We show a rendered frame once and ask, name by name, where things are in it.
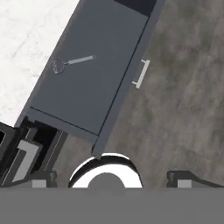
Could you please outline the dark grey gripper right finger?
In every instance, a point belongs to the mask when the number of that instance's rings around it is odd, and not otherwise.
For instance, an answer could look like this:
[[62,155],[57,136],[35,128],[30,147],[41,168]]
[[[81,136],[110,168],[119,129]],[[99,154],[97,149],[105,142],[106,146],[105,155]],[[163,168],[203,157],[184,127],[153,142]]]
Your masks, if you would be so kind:
[[224,185],[199,178],[190,171],[168,171],[166,178],[168,188],[224,188]]

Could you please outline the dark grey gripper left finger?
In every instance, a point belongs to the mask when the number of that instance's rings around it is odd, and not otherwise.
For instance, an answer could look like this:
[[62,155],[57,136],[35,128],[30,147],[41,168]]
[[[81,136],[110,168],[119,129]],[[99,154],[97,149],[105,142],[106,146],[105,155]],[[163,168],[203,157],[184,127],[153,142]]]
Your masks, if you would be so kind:
[[51,188],[56,186],[56,171],[36,171],[23,180],[3,184],[2,188]]

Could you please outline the dark grey open drawer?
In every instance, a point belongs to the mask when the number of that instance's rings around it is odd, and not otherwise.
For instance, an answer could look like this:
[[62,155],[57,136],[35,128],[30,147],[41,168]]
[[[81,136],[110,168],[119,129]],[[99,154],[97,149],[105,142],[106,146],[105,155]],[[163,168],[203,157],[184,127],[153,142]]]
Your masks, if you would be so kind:
[[[145,19],[115,0],[80,0],[16,125],[27,118],[75,136],[95,139],[123,78]],[[96,59],[66,65],[64,61]]]

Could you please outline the dark grey drawer front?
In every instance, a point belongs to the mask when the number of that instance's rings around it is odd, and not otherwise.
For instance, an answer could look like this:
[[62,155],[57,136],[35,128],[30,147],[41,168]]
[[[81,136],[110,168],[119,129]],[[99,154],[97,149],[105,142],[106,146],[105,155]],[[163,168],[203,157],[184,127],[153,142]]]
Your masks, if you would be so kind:
[[140,36],[135,44],[133,53],[126,66],[125,73],[115,92],[115,96],[108,110],[107,116],[101,126],[100,134],[92,147],[92,156],[100,159],[105,150],[110,133],[116,123],[126,94],[129,92],[133,78],[137,73],[140,60],[144,56],[147,45],[153,30],[159,20],[161,11],[166,0],[115,0],[120,5],[127,7],[135,13],[141,15],[145,22],[141,29]]

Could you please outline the white and black round thing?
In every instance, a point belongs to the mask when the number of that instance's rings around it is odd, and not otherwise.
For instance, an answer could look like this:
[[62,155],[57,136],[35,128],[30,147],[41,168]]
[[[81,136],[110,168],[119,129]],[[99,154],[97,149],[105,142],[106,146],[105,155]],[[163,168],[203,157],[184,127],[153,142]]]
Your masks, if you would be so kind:
[[143,187],[140,174],[129,157],[120,153],[103,153],[100,159],[90,157],[80,164],[72,173],[69,188],[89,188],[99,177],[111,175],[119,179],[124,188],[139,189]]

